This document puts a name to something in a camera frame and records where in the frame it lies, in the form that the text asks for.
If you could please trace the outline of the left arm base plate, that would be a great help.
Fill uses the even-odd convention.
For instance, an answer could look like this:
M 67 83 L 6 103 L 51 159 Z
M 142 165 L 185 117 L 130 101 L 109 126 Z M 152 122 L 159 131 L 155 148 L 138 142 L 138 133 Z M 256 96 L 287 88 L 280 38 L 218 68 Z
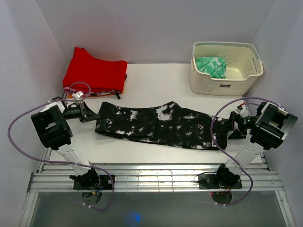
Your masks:
M 113 184 L 115 183 L 115 175 L 111 175 L 111 178 L 108 175 L 96 175 L 94 176 L 73 176 L 70 175 L 70 178 L 74 181 L 73 189 L 74 190 L 112 190 Z

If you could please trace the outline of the pink patterned folded trousers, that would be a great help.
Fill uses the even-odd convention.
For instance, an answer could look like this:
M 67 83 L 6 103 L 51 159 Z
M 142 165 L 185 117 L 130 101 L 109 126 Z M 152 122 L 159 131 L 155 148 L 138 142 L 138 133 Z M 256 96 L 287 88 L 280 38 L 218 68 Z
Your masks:
M 64 91 L 68 94 L 68 98 L 72 97 L 72 93 L 78 92 L 78 89 L 73 89 L 69 87 L 63 87 Z M 109 91 L 99 91 L 99 92 L 93 92 L 91 91 L 89 97 L 100 97 L 100 96 L 110 96 L 110 95 L 116 95 L 116 94 L 123 94 L 124 90 L 120 91 L 114 91 L 114 90 L 109 90 Z

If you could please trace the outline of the aluminium rail frame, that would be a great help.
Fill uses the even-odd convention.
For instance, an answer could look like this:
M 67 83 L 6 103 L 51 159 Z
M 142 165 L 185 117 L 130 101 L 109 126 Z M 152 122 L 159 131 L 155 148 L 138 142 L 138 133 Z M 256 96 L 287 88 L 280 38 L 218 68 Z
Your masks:
M 215 114 L 222 106 L 233 102 L 241 96 L 210 96 L 193 94 L 188 103 L 191 109 Z M 102 101 L 118 103 L 118 105 L 134 105 L 131 100 L 103 98 L 87 98 L 88 106 L 97 111 Z M 114 140 L 96 136 L 94 125 L 72 122 L 71 128 L 76 137 L 76 149 L 82 152 L 93 164 L 116 175 L 115 193 L 118 192 L 210 192 L 200 190 L 193 183 L 194 174 L 203 171 L 214 171 L 219 164 L 229 159 L 224 153 L 212 150 L 189 150 L 183 148 L 148 145 L 143 143 Z M 252 191 L 273 191 L 278 199 L 287 227 L 295 227 L 295 221 L 285 195 L 285 188 L 276 171 L 267 169 L 264 155 L 258 156 L 247 166 L 247 172 L 252 176 L 254 186 Z M 76 192 L 72 189 L 71 179 L 68 179 L 72 168 L 68 164 L 42 162 L 38 173 L 33 173 L 27 190 L 26 208 L 21 218 L 22 227 L 30 225 L 34 205 L 39 192 Z

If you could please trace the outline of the black white tie-dye trousers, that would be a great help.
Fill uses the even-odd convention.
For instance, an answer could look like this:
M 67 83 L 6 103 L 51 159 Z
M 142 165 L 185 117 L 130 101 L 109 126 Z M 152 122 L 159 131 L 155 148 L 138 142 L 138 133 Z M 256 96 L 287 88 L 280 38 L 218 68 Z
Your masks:
M 103 102 L 95 132 L 104 136 L 177 148 L 218 150 L 227 147 L 223 118 L 180 107 L 176 102 L 127 108 Z

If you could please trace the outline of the cream plastic laundry basket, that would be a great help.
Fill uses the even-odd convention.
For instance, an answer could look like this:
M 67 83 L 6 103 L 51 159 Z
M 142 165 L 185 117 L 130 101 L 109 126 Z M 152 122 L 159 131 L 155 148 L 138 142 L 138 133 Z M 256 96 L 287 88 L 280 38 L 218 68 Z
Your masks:
M 198 58 L 223 59 L 227 66 L 225 78 L 215 78 L 201 72 Z M 204 95 L 241 96 L 263 74 L 263 64 L 257 49 L 247 43 L 196 42 L 192 49 L 190 85 L 193 92 Z

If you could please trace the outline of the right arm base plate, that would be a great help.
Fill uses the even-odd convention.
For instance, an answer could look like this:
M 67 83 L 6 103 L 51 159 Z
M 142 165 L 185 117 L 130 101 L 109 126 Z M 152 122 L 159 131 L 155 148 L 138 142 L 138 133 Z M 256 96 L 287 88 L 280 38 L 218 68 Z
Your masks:
M 230 186 L 227 183 L 219 183 L 215 180 L 215 172 L 204 172 L 198 174 L 194 177 L 193 182 L 199 185 L 199 189 L 242 189 L 241 180 L 236 182 L 233 186 Z

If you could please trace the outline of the red folded trousers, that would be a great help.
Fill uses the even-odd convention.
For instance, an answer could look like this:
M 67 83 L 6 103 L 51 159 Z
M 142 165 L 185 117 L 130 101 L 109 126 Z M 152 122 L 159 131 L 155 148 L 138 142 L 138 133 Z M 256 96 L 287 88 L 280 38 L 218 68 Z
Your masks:
M 127 70 L 126 61 L 106 61 L 93 57 L 84 48 L 74 48 L 63 86 L 84 82 L 90 88 L 122 90 Z

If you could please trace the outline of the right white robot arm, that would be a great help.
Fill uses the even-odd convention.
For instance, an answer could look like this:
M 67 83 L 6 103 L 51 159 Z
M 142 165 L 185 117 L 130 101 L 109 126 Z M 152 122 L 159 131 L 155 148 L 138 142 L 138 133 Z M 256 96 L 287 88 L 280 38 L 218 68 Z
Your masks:
M 228 131 L 232 134 L 228 139 L 246 139 L 248 134 L 250 139 L 242 151 L 219 166 L 214 175 L 214 183 L 220 188 L 233 187 L 256 156 L 278 148 L 298 120 L 295 115 L 269 102 L 262 102 L 255 116 L 243 117 L 241 110 L 238 107 L 237 111 L 230 114 Z

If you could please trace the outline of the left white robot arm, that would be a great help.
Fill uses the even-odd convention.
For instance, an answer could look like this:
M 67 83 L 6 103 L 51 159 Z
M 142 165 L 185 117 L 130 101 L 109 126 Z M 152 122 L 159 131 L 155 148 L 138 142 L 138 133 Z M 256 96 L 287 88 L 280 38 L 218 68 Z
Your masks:
M 100 185 L 100 177 L 90 167 L 90 162 L 71 145 L 73 137 L 67 120 L 79 119 L 81 123 L 98 120 L 100 116 L 90 110 L 85 102 L 67 105 L 63 98 L 55 97 L 40 112 L 31 115 L 31 120 L 46 148 L 59 153 L 70 163 L 74 174 L 70 178 L 82 187 L 95 189 Z

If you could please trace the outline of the green white tie-dye trousers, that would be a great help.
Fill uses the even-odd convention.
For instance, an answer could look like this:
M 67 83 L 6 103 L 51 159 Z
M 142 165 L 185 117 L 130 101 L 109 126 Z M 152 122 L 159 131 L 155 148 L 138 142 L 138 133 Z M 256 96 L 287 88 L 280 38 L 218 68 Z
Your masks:
M 197 57 L 196 67 L 201 73 L 210 74 L 214 79 L 225 79 L 228 64 L 221 57 Z

